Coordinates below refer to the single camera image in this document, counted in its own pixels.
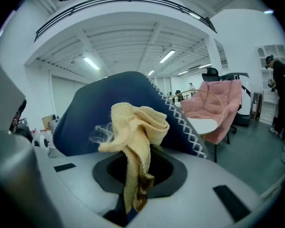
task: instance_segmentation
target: balcony railing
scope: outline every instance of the balcony railing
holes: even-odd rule
[[[49,20],[47,23],[45,23],[39,30],[36,31],[36,37],[35,37],[35,41],[45,32],[47,31],[51,26],[55,25],[56,23],[58,23],[59,21],[71,16],[72,14],[79,12],[81,10],[96,6],[96,5],[100,5],[100,4],[104,4],[104,3],[110,3],[110,2],[150,2],[150,3],[155,3],[155,4],[159,4],[159,5],[163,5],[172,9],[176,9],[182,13],[185,14],[189,14],[192,16],[192,19],[198,19],[200,22],[204,23],[205,25],[207,25],[208,27],[210,27],[214,32],[215,29],[212,25],[212,23],[210,22],[209,19],[205,19],[203,18],[201,15],[199,15],[198,13],[176,3],[176,2],[172,2],[169,0],[88,0],[82,3],[79,3],[77,5],[74,5],[68,9],[66,9],[65,11],[59,13],[58,15],[56,15],[54,18],[52,18],[51,20]]]

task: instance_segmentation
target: yellow cloth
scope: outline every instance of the yellow cloth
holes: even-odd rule
[[[160,145],[169,124],[166,114],[150,107],[135,107],[129,103],[112,106],[111,118],[114,140],[101,143],[100,152],[123,151],[127,157],[126,183],[123,199],[126,213],[131,208],[140,211],[146,201],[146,190],[153,186],[154,177],[148,174],[151,154],[150,144]]]

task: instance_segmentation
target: fluorescent tube light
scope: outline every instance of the fluorescent tube light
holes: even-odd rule
[[[194,13],[189,13],[189,14],[190,14],[191,16],[197,18],[197,19],[200,19],[200,16],[198,16],[198,15],[196,15],[196,14],[194,14]]]
[[[97,66],[95,65],[95,63],[92,62],[91,59],[89,59],[88,57],[85,57],[85,58],[84,58],[84,61],[86,61],[89,65],[91,65],[92,68],[94,68],[94,69],[96,69],[96,70],[99,70],[99,67],[97,67]]]
[[[206,64],[206,65],[203,65],[203,66],[200,66],[199,68],[202,68],[202,67],[207,67],[207,66],[210,66],[211,65],[211,63],[209,63],[209,64]]]
[[[274,13],[274,11],[273,10],[267,10],[267,11],[265,11],[264,13]]]
[[[170,52],[168,52],[168,54],[165,55],[162,60],[160,60],[160,63],[163,63],[164,61],[166,61],[174,52],[175,50],[171,50]]]
[[[154,70],[151,70],[150,73],[148,73],[148,76],[150,76],[153,72],[154,72]]]
[[[187,73],[188,71],[185,71],[185,72],[182,72],[182,73],[179,73],[178,75],[181,75],[181,74],[184,74],[184,73]]]

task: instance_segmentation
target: pink chair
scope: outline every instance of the pink chair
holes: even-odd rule
[[[214,161],[217,162],[217,144],[226,136],[237,114],[242,97],[242,83],[240,80],[202,82],[200,90],[213,93],[224,105],[223,119],[221,120],[221,106],[213,102],[210,94],[197,92],[190,100],[181,102],[182,110],[188,118],[211,118],[221,124],[218,128],[206,135],[206,140],[215,144]]]

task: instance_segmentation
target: black chair leg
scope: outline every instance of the black chair leg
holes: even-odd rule
[[[227,133],[227,144],[230,144],[229,133]]]
[[[237,130],[238,130],[238,129],[237,129],[235,126],[231,125],[230,128],[233,128],[233,129],[234,129],[234,130],[232,131],[233,134],[236,134],[236,133],[237,133]]]
[[[218,158],[217,158],[217,144],[214,145],[214,162],[217,163],[218,162]]]

